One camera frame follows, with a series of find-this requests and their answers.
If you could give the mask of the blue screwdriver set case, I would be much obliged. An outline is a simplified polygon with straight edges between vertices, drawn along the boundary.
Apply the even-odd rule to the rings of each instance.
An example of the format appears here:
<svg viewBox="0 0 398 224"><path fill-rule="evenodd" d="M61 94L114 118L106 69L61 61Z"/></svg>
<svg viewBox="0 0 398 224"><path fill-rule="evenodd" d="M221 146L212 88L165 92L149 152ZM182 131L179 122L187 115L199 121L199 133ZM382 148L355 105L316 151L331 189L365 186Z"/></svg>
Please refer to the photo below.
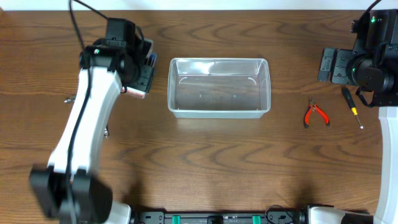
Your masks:
<svg viewBox="0 0 398 224"><path fill-rule="evenodd" d="M127 86L126 93L128 95L138 99L144 99L146 97L146 94L150 92L154 80L156 60L156 53L151 53L150 56L144 60L144 64L141 66L141 74L136 81Z"/></svg>

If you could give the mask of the chrome ring wrench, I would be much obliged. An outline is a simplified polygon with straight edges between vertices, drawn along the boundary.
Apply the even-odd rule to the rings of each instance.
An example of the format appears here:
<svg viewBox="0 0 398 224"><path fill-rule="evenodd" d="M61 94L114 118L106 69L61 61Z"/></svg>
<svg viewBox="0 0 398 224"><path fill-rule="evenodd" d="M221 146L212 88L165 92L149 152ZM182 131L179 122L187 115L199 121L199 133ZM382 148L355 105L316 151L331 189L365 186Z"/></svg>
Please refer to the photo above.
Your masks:
<svg viewBox="0 0 398 224"><path fill-rule="evenodd" d="M106 125L106 126L105 126L105 129L104 129L104 137L106 137L106 138L109 137L108 125Z"/></svg>

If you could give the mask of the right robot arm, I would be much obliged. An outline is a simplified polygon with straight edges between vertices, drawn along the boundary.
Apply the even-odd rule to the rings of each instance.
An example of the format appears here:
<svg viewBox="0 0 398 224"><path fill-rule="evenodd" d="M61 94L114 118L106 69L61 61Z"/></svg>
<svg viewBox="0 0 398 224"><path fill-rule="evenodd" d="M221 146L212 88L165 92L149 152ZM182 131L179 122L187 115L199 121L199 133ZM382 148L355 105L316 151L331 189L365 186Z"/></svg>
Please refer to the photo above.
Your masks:
<svg viewBox="0 0 398 224"><path fill-rule="evenodd" d="M374 215L309 205L295 223L397 223L397 9L370 6L351 24L351 50L325 48L318 80L342 85L342 94L357 114L348 86L364 106L379 109L382 130L381 191Z"/></svg>

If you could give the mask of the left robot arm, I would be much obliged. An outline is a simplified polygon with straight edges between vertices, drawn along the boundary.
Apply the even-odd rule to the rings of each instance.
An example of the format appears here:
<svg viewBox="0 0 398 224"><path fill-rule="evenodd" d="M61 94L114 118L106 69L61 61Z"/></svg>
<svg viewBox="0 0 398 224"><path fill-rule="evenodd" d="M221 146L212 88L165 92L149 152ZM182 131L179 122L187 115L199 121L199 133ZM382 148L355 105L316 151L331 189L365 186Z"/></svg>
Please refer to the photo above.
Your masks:
<svg viewBox="0 0 398 224"><path fill-rule="evenodd" d="M119 95L143 99L154 79L153 43L135 23L108 18L106 35L80 54L78 90L65 130L46 168L29 182L42 212L60 223L136 223L97 170L108 120Z"/></svg>

